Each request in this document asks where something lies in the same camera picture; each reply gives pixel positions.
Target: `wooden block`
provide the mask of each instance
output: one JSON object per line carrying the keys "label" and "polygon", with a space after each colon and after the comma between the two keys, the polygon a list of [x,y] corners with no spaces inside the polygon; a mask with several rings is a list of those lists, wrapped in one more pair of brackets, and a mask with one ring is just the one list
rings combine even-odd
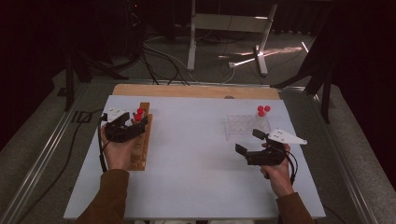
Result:
{"label": "wooden block", "polygon": [[149,134],[151,130],[152,115],[149,113],[149,103],[140,103],[140,108],[144,109],[144,117],[148,117],[146,132],[140,134],[134,148],[132,149],[131,164],[128,168],[130,171],[144,171],[147,164],[147,155],[149,151]]}

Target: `metal rail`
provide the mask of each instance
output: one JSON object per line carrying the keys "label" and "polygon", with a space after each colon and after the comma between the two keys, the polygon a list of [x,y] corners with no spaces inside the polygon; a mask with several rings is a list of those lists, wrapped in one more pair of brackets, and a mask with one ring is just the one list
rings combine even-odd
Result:
{"label": "metal rail", "polygon": [[78,104],[79,99],[88,89],[88,84],[81,83],[78,87],[76,92],[76,101],[71,106],[68,112],[64,112],[60,121],[56,125],[52,135],[49,137],[47,144],[44,146],[42,151],[40,152],[39,156],[35,160],[34,164],[26,174],[25,178],[21,182],[17,192],[15,193],[14,197],[12,198],[11,202],[8,204],[5,213],[1,216],[0,223],[1,224],[11,224],[16,223],[21,215],[23,207],[26,205],[29,197],[32,194],[32,191],[35,188],[38,180],[40,179],[41,175],[43,174],[47,164],[50,161],[50,158],[55,151],[56,147],[58,146],[59,142],[64,135],[64,131],[66,130],[72,115],[76,110],[76,106]]}

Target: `white gripper part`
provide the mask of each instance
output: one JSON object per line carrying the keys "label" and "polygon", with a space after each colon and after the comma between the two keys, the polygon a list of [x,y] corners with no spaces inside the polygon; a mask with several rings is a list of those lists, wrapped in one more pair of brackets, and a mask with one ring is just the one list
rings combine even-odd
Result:
{"label": "white gripper part", "polygon": [[287,133],[280,129],[273,130],[269,135],[268,138],[280,143],[284,144],[300,144],[306,145],[308,142],[304,139],[301,139],[297,136],[294,136],[291,133]]}
{"label": "white gripper part", "polygon": [[126,111],[123,109],[117,109],[109,106],[107,112],[107,122],[112,122],[113,120],[119,118],[121,115],[125,113]]}

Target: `white table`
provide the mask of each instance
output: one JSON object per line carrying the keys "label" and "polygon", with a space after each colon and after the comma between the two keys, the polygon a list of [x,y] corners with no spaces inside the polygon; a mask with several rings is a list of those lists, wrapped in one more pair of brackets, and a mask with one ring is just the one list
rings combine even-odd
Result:
{"label": "white table", "polygon": [[[277,217],[276,197],[269,181],[262,177],[259,167],[248,166],[234,151],[235,143],[260,150],[260,142],[227,142],[223,124],[228,113],[249,114],[258,105],[270,105],[273,109],[268,119],[272,128],[295,134],[283,101],[112,95],[106,107],[135,111],[140,102],[150,102],[153,123],[146,171],[131,172],[125,218]],[[99,188],[102,171],[97,136],[92,135],[64,218],[77,218]],[[295,190],[311,216],[325,217],[300,146],[291,145],[291,152],[299,163]]]}

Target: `tabletop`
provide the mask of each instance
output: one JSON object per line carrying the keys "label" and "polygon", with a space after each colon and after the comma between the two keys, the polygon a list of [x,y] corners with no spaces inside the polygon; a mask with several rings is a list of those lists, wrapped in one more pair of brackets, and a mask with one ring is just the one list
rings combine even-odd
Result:
{"label": "tabletop", "polygon": [[[153,122],[147,168],[130,172],[125,218],[277,217],[276,196],[269,181],[262,177],[259,167],[248,166],[234,151],[235,143],[260,150],[261,141],[253,137],[227,140],[224,132],[228,114],[253,114],[257,105],[270,105],[272,111],[267,118],[273,128],[295,134],[276,90],[122,84],[109,96],[106,108],[134,110],[140,102],[150,102]],[[102,172],[97,144],[93,134],[65,218],[78,217],[99,187]],[[299,164],[294,188],[313,217],[325,217],[300,146],[291,145],[291,151]]]}

